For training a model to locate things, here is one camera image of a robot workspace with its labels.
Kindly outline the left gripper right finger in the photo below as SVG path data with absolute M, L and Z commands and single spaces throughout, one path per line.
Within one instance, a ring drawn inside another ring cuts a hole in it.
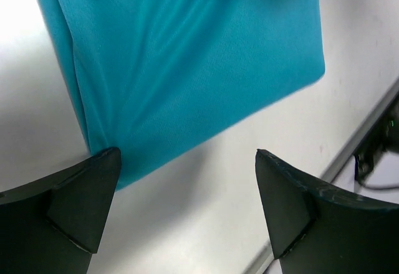
M 283 273 L 397 273 L 398 205 L 336 187 L 256 153 L 273 256 Z

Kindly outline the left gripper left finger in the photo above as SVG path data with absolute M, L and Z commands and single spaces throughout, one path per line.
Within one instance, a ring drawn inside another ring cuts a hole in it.
M 86 273 L 121 170 L 118 148 L 1 193 L 1 273 Z

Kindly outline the teal t-shirt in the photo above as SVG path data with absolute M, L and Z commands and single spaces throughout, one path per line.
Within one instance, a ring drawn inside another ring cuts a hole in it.
M 38 0 L 91 153 L 122 189 L 325 71 L 319 0 Z

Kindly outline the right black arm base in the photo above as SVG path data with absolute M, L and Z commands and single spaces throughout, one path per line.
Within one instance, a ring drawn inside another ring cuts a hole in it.
M 397 191 L 398 184 L 370 185 L 366 181 L 385 153 L 398 153 L 398 96 L 385 108 L 355 150 L 354 181 L 364 189 Z

